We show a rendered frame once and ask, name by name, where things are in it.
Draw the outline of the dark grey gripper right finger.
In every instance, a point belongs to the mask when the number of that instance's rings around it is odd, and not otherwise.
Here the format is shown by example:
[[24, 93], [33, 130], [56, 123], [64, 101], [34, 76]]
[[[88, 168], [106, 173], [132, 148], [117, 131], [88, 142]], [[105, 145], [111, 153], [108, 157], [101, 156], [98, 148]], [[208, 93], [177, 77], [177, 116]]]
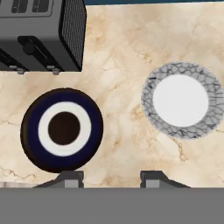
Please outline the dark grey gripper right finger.
[[188, 188], [188, 185], [169, 179], [162, 171], [140, 171], [140, 179], [141, 188]]

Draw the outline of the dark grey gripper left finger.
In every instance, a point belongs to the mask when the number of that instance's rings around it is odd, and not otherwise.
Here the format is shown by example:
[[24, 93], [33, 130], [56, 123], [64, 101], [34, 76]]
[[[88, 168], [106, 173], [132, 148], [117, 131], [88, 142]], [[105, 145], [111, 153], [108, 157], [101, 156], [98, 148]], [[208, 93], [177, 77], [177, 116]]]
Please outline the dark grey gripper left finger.
[[84, 171], [63, 171], [56, 179], [36, 185], [36, 188], [83, 188]]

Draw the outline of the dark blue and white plate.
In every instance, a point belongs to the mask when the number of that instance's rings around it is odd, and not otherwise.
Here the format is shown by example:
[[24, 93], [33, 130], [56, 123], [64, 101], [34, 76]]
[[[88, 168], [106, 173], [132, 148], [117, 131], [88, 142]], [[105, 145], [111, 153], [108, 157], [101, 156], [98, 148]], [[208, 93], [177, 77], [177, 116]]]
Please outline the dark blue and white plate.
[[80, 90], [57, 88], [42, 94], [24, 114], [20, 140], [25, 155], [40, 169], [74, 171], [97, 152], [102, 113]]

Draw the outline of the white plate with marbled rim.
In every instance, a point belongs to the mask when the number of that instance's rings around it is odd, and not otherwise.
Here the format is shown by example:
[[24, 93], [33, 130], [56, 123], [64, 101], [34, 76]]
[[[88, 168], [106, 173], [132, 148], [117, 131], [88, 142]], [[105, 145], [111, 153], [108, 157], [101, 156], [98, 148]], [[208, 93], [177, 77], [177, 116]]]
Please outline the white plate with marbled rim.
[[201, 138], [224, 120], [221, 83], [195, 63], [169, 62], [152, 71], [143, 84], [141, 102], [152, 126], [169, 137]]

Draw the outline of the dark grey toaster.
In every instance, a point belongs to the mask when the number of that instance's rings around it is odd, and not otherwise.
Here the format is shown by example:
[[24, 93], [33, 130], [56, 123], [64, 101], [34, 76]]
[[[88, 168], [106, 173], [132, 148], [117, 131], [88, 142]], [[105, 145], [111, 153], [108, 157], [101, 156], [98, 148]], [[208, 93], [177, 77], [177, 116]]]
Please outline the dark grey toaster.
[[0, 0], [0, 71], [79, 72], [83, 0]]

